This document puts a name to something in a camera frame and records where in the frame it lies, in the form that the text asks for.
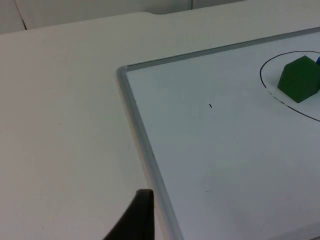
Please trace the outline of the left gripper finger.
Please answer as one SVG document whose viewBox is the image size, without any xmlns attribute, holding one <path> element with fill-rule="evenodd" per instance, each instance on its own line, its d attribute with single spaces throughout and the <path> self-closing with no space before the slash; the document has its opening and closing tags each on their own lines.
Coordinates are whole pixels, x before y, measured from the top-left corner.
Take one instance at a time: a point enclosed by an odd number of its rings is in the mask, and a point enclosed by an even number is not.
<svg viewBox="0 0 320 240">
<path fill-rule="evenodd" d="M 106 240 L 154 240 L 155 213 L 152 189 L 139 189 Z"/>
</svg>

